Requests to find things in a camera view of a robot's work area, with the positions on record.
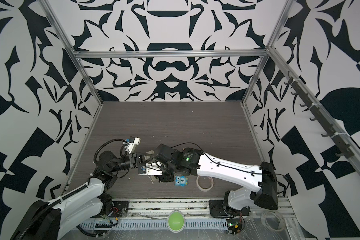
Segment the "white remote control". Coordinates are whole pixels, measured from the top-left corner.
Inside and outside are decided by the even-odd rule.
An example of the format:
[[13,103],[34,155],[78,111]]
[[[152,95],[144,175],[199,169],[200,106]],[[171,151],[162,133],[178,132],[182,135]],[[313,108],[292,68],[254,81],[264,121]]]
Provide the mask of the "white remote control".
[[155,160],[155,151],[148,151],[146,153],[144,153],[144,157],[146,158],[145,160],[143,160],[143,165],[146,165],[148,163],[150,163],[151,161]]

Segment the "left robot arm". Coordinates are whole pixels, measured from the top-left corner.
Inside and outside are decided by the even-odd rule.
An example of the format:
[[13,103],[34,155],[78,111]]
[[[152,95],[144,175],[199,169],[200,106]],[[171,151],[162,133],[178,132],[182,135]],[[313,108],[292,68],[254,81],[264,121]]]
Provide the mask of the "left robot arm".
[[98,214],[108,216],[112,197],[107,194],[117,179],[118,172],[133,168],[136,164],[136,147],[140,139],[122,140],[120,158],[102,149],[112,139],[102,144],[94,154],[96,168],[87,181],[71,192],[48,202],[33,203],[12,235],[13,240],[59,240],[83,221]]

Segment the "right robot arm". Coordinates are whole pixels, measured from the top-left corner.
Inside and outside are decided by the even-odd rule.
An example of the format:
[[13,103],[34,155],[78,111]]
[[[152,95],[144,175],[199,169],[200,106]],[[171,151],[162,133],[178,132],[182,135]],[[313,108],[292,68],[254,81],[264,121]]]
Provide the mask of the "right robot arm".
[[270,163],[244,165],[214,157],[200,148],[179,151],[161,144],[153,159],[161,163],[164,175],[201,176],[224,180],[241,186],[228,191],[223,204],[226,210],[239,211],[255,205],[266,210],[278,210],[278,179]]

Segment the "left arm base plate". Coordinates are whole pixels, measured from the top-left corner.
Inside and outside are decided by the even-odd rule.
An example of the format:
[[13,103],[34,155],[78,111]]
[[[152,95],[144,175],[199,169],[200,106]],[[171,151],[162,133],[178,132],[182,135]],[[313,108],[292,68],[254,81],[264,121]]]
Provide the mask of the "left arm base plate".
[[129,201],[112,201],[109,207],[106,207],[106,215],[109,218],[118,218],[125,216],[129,211]]

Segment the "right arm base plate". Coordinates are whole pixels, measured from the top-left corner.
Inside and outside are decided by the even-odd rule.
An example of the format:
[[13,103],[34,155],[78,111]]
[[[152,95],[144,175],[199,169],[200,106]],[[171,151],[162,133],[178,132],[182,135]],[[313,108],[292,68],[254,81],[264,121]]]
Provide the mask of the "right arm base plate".
[[234,210],[229,207],[224,208],[223,200],[209,200],[210,215],[216,219],[227,219],[234,217],[247,217],[250,215],[250,207],[244,207],[242,210]]

